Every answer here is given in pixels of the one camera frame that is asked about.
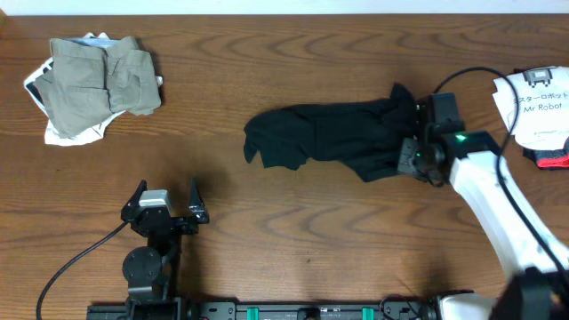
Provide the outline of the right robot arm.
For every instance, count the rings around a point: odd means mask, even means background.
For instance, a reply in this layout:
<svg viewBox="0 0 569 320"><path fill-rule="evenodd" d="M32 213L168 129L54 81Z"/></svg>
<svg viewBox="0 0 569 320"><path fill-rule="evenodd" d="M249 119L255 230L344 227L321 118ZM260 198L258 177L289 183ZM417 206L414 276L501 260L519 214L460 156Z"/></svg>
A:
<svg viewBox="0 0 569 320"><path fill-rule="evenodd" d="M449 184L466 201L499 259L504 292L433 298L424 319L566 319L568 248L541 221L493 137L465 129L455 107L416 107L419 130L402 146L398 170L436 187Z"/></svg>

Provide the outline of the black t-shirt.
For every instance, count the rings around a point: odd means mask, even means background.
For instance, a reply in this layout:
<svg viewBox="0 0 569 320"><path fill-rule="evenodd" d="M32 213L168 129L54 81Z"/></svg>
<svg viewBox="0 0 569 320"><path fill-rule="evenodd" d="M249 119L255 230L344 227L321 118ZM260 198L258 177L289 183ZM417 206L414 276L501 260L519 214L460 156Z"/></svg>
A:
<svg viewBox="0 0 569 320"><path fill-rule="evenodd" d="M364 182L397 175L404 139L418 131L413 95L394 84L387 98L298 104L254 116L244 126L244 159L298 170L309 159L340 162Z"/></svg>

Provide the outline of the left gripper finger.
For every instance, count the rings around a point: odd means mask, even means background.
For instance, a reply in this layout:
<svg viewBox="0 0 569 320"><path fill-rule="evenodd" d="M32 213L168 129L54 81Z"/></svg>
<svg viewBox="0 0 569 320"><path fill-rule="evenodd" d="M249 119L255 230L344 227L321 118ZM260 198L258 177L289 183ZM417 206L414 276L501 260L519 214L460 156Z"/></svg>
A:
<svg viewBox="0 0 569 320"><path fill-rule="evenodd" d="M148 184L145 180L141 180L140 184L126 202L123 207L123 214L135 214L140 207L140 198L142 193L148 189Z"/></svg>
<svg viewBox="0 0 569 320"><path fill-rule="evenodd" d="M210 215L200 195L195 176L192 176L190 180L188 208L196 224L208 224L210 222Z"/></svg>

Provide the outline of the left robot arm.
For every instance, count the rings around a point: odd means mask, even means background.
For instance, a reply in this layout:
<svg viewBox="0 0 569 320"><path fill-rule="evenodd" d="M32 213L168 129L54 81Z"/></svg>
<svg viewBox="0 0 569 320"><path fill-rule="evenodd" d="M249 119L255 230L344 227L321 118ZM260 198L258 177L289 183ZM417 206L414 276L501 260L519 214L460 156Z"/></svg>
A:
<svg viewBox="0 0 569 320"><path fill-rule="evenodd" d="M122 270L128 283L127 319L188 319L187 302L177 294L181 239L210 222L196 179L190 180L188 214L173 215L165 189L149 190L142 180L121 210L121 219L147 244L127 254Z"/></svg>

